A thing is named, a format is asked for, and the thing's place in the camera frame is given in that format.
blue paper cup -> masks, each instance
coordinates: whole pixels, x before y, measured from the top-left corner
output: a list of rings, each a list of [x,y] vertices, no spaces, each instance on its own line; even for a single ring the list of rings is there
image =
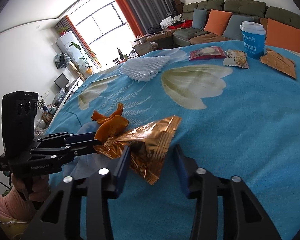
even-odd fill
[[[266,30],[254,22],[242,22],[240,28],[247,56],[260,59],[265,52]]]

pink sweater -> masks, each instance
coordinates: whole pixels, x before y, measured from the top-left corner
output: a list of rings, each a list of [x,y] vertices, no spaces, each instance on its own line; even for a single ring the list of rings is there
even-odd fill
[[[33,216],[34,212],[14,187],[5,197],[0,195],[0,218],[30,221]]]

blue pillow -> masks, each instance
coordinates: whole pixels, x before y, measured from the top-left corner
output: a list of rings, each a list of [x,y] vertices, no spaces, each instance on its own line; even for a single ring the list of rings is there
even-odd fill
[[[207,19],[207,11],[208,11],[207,9],[205,10],[194,9],[192,28],[203,30]]]
[[[231,40],[243,41],[240,25],[242,24],[242,22],[252,21],[252,17],[247,17],[243,15],[232,15],[229,20],[228,26],[222,36]]]

screw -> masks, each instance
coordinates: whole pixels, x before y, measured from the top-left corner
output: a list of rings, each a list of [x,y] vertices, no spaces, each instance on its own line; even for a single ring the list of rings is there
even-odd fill
[[[72,180],[73,180],[73,178],[72,178],[71,176],[66,176],[66,177],[63,178],[63,182],[64,182],[64,183],[69,183],[69,182],[71,182]]]
[[[237,183],[241,181],[241,178],[239,176],[233,176],[231,179],[233,182],[237,182]]]
[[[207,173],[207,170],[204,168],[197,168],[196,173],[200,175],[204,175]]]
[[[100,169],[100,170],[98,171],[98,173],[99,173],[100,175],[106,175],[106,174],[109,173],[109,170],[108,170],[107,168],[103,168],[103,169]]]

window pane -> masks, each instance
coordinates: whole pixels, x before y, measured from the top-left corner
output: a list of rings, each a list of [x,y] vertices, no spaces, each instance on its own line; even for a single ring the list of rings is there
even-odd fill
[[[124,17],[121,9],[119,8],[118,4],[116,2],[113,3],[114,8],[116,9],[117,13],[119,14],[121,20],[125,23],[127,22],[126,18]]]
[[[114,65],[114,59],[120,59],[117,47],[123,54],[130,54],[132,50],[131,41],[133,40],[135,37],[125,24],[90,44],[90,48],[96,54],[102,69],[106,69]]]
[[[108,5],[92,15],[103,34],[122,24],[112,5]]]
[[[92,17],[85,19],[76,28],[78,29],[78,32],[81,34],[82,38],[88,44],[102,36],[101,31]]]
[[[85,17],[113,1],[114,0],[90,0],[70,14],[69,18],[74,25],[77,25]]]

